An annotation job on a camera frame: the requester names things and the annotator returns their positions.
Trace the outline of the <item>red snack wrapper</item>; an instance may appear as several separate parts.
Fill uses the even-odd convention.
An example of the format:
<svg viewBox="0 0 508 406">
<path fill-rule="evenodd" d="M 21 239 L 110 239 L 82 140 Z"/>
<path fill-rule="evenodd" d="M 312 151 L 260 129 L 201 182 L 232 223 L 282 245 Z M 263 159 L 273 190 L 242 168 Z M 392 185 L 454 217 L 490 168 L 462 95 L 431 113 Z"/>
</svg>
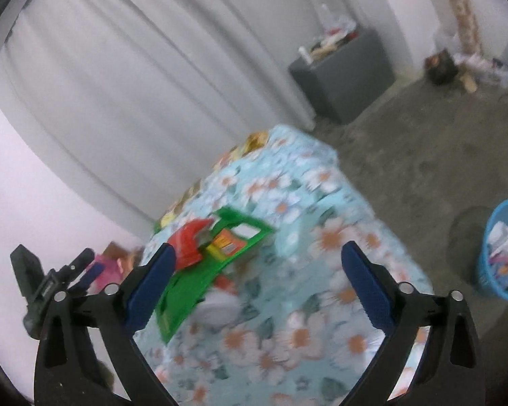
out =
<svg viewBox="0 0 508 406">
<path fill-rule="evenodd" d="M 211 242 L 212 218 L 193 219 L 182 225 L 168 239 L 176 257 L 175 270 L 187 269 L 203 259 L 202 250 Z"/>
</svg>

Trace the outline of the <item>green snack box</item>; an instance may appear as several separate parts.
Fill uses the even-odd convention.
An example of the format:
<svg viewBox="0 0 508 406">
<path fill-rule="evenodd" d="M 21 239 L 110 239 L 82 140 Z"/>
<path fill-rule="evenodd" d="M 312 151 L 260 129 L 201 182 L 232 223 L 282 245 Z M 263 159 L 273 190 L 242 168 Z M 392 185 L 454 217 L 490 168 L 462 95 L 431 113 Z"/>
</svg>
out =
<svg viewBox="0 0 508 406">
<path fill-rule="evenodd" d="M 213 239 L 202 250 L 203 259 L 187 269 L 174 269 L 155 309 L 157 326 L 165 343 L 179 331 L 206 291 L 221 280 L 225 268 L 255 253 L 275 232 L 262 220 L 230 206 L 206 218 L 214 220 Z"/>
</svg>

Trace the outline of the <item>blue trash basket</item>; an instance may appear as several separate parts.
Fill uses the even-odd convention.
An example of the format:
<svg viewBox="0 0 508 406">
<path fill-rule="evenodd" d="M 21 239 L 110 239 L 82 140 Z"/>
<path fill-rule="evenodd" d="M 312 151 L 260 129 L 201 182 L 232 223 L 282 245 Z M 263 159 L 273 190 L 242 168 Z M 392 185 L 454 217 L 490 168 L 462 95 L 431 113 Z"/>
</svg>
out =
<svg viewBox="0 0 508 406">
<path fill-rule="evenodd" d="M 486 223 L 476 277 L 484 293 L 508 301 L 508 199 L 498 204 Z"/>
</svg>

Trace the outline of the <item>pink plastic bag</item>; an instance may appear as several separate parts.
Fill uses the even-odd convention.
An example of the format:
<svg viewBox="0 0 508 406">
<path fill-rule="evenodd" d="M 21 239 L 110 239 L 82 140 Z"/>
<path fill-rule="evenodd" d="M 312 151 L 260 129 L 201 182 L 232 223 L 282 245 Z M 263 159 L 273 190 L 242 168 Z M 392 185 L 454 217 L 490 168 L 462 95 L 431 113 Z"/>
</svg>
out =
<svg viewBox="0 0 508 406">
<path fill-rule="evenodd" d="M 90 293 L 98 293 L 110 283 L 121 284 L 137 267 L 143 257 L 143 247 L 125 248 L 112 241 L 97 255 L 90 266 L 97 266 L 101 273 L 90 285 Z"/>
</svg>

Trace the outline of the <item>floral tablecloth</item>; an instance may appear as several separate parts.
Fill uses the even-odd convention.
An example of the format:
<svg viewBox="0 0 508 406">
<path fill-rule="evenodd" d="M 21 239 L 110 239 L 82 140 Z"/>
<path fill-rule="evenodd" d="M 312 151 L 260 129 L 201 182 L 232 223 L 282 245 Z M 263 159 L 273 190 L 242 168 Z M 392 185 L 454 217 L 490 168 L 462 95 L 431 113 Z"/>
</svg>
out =
<svg viewBox="0 0 508 406">
<path fill-rule="evenodd" d="M 192 315 L 164 340 L 150 321 L 135 341 L 181 405 L 338 405 L 384 335 L 340 264 L 357 243 L 393 278 L 431 292 L 427 275 L 339 169 L 329 145 L 287 126 L 230 154 L 157 225 L 151 257 L 182 225 L 229 206 L 272 227 L 251 257 L 225 271 L 227 324 Z"/>
</svg>

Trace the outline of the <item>grey curtain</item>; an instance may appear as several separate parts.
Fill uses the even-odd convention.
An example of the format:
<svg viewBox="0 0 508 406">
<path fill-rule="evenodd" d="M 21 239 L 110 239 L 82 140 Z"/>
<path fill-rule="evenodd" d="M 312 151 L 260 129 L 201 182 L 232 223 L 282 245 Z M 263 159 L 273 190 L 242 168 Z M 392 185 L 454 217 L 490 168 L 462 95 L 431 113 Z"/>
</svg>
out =
<svg viewBox="0 0 508 406">
<path fill-rule="evenodd" d="M 310 128 L 288 68 L 350 0 L 29 0 L 1 65 L 69 166 L 151 225 L 252 132 Z"/>
</svg>

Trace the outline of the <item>dark bag on floor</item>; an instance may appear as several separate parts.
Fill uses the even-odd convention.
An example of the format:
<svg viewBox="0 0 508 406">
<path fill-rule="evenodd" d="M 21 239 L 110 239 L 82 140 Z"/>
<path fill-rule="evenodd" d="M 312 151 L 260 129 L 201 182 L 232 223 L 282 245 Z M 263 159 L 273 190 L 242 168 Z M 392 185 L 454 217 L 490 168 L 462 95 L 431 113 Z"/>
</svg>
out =
<svg viewBox="0 0 508 406">
<path fill-rule="evenodd" d="M 450 84 L 459 73 L 447 49 L 426 58 L 424 67 L 428 79 L 435 85 Z"/>
</svg>

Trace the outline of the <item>dark grey cabinet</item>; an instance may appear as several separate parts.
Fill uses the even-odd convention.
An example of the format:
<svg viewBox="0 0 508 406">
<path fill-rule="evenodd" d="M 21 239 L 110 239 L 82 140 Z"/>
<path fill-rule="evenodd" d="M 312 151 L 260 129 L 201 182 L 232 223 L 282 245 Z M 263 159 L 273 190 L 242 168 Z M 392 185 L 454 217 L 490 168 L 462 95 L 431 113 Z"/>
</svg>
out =
<svg viewBox="0 0 508 406">
<path fill-rule="evenodd" d="M 311 65 L 299 58 L 288 70 L 315 113 L 342 125 L 353 122 L 396 81 L 373 29 L 361 30 L 357 38 Z"/>
</svg>

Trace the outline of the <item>clutter on cabinet top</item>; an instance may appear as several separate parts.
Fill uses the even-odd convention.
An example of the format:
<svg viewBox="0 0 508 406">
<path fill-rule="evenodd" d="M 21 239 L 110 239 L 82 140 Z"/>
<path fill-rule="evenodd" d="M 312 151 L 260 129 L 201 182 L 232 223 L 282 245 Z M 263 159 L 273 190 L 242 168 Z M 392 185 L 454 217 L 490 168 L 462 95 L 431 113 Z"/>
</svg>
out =
<svg viewBox="0 0 508 406">
<path fill-rule="evenodd" d="M 313 45 L 301 46 L 298 54 L 310 66 L 336 52 L 341 46 L 358 37 L 358 23 L 347 15 L 335 15 L 326 4 L 317 11 L 323 33 Z"/>
</svg>

